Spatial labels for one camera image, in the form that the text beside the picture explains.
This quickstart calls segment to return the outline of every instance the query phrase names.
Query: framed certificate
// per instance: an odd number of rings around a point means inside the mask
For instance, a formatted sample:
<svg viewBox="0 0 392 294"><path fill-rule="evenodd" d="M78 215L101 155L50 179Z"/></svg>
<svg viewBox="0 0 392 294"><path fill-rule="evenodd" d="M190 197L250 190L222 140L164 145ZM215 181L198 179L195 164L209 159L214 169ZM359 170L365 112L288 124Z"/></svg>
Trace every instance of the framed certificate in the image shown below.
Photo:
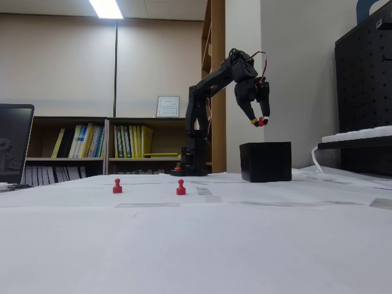
<svg viewBox="0 0 392 294"><path fill-rule="evenodd" d="M157 118L179 117L179 96L159 96Z"/></svg>

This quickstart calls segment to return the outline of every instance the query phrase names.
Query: pegboard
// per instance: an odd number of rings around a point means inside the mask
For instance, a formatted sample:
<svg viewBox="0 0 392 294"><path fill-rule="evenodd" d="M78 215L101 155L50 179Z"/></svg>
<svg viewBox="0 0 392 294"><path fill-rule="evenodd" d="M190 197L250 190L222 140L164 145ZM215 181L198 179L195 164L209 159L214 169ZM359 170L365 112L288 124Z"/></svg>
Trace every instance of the pegboard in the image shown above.
<svg viewBox="0 0 392 294"><path fill-rule="evenodd" d="M392 1L335 44L340 132L392 125ZM392 146L341 150L344 170L392 176Z"/></svg>

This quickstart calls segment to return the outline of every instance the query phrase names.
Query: laptop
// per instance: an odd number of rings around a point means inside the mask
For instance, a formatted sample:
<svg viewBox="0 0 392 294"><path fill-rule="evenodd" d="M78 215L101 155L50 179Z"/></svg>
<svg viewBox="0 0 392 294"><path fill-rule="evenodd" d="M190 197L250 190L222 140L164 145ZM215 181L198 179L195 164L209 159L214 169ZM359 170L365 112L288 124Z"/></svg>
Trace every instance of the laptop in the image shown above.
<svg viewBox="0 0 392 294"><path fill-rule="evenodd" d="M33 105L0 104L0 183L22 182L33 115Z"/></svg>

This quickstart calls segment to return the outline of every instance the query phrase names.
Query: fluorescent light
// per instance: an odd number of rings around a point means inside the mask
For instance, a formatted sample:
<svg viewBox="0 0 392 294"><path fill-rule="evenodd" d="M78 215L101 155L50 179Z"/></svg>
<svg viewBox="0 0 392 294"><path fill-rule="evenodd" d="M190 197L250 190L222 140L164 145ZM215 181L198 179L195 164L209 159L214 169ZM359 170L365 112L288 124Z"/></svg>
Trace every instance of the fluorescent light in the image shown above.
<svg viewBox="0 0 392 294"><path fill-rule="evenodd" d="M123 18L116 0L90 0L99 18Z"/></svg>

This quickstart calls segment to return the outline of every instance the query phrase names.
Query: black cube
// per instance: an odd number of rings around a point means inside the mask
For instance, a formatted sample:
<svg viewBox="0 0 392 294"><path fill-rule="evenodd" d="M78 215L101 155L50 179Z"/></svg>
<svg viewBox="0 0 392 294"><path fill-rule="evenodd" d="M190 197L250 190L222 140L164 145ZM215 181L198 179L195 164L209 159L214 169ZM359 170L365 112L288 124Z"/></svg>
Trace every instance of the black cube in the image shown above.
<svg viewBox="0 0 392 294"><path fill-rule="evenodd" d="M292 180L291 142L246 143L239 146L241 174L253 183Z"/></svg>

